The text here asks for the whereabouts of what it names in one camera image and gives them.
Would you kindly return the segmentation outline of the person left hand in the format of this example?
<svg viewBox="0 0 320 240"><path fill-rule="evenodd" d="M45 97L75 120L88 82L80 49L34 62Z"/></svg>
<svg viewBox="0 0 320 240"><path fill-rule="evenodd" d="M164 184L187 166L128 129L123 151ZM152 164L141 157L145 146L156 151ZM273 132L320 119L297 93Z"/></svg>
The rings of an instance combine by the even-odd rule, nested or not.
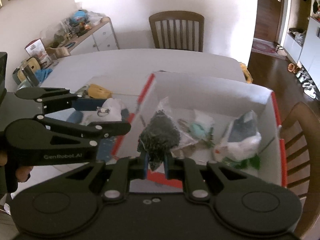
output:
<svg viewBox="0 0 320 240"><path fill-rule="evenodd" d="M8 157L5 152L0 153L0 165L1 167L5 166L8 162ZM15 170L15 176L17 178L17 181L19 183L25 183L29 179L29 175L31 171L33 170L33 166L21 166L19 168L16 168Z"/></svg>

